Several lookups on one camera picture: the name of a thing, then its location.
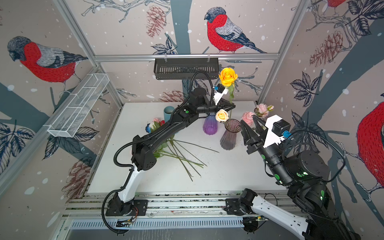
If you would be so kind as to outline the mauve glass vase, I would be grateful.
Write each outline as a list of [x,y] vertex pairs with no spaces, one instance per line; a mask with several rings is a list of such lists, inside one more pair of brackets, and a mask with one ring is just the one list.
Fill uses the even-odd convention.
[[242,130],[238,120],[230,119],[225,123],[225,129],[220,145],[224,150],[230,151],[236,146],[237,134]]

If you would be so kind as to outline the blue purple glass vase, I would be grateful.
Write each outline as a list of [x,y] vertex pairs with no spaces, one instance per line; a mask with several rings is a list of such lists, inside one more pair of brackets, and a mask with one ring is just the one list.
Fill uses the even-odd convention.
[[216,115],[211,113],[208,117],[205,118],[203,125],[203,131],[205,134],[212,136],[215,135],[218,131],[218,122],[216,120]]

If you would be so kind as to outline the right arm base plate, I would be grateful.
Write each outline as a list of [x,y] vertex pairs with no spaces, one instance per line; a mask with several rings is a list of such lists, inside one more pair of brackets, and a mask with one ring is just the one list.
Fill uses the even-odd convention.
[[225,199],[224,211],[228,215],[235,215],[235,216],[243,216],[247,214],[247,212],[245,212],[241,208],[239,199],[231,199],[231,198]]

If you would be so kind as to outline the pink carnation stem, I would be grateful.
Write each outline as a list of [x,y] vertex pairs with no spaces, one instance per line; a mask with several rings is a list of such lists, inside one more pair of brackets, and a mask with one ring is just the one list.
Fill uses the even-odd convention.
[[259,104],[256,105],[256,108],[254,109],[254,112],[245,112],[242,116],[242,120],[247,123],[249,126],[252,126],[254,123],[253,116],[257,116],[263,120],[267,118],[270,112],[274,110],[273,105],[265,105],[265,104]]

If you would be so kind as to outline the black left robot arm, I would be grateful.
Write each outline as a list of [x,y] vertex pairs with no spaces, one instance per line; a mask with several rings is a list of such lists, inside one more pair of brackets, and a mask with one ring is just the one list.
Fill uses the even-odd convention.
[[206,90],[196,88],[175,108],[170,119],[156,130],[120,147],[114,154],[114,164],[121,168],[129,168],[129,174],[119,189],[107,194],[102,204],[103,216],[136,216],[145,214],[144,206],[135,206],[135,193],[140,183],[141,174],[150,170],[157,163],[155,151],[176,133],[187,128],[200,117],[200,114],[228,112],[236,105],[221,97],[215,97],[212,89],[211,97],[207,98]]

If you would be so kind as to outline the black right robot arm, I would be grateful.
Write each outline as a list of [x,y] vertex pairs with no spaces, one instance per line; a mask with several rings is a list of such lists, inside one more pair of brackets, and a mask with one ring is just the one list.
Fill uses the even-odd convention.
[[318,153],[304,150],[286,158],[282,143],[292,139],[290,124],[275,115],[266,121],[253,116],[255,129],[241,121],[247,153],[258,152],[278,185],[288,188],[288,196],[308,218],[289,213],[256,192],[244,189],[239,197],[242,214],[260,214],[290,231],[300,240],[359,240],[337,214],[327,184],[330,169]]

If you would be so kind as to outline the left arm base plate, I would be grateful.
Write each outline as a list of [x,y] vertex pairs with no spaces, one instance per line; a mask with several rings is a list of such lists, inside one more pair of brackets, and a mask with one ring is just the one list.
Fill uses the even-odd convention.
[[148,200],[131,200],[123,203],[119,198],[109,201],[106,216],[145,216]]

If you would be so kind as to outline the orange rose stem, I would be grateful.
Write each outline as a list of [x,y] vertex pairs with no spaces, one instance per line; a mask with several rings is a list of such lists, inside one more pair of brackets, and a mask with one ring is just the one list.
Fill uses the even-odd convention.
[[224,68],[221,71],[219,78],[221,80],[221,84],[228,88],[229,101],[232,103],[233,99],[234,99],[235,81],[238,79],[238,75],[236,74],[234,69]]

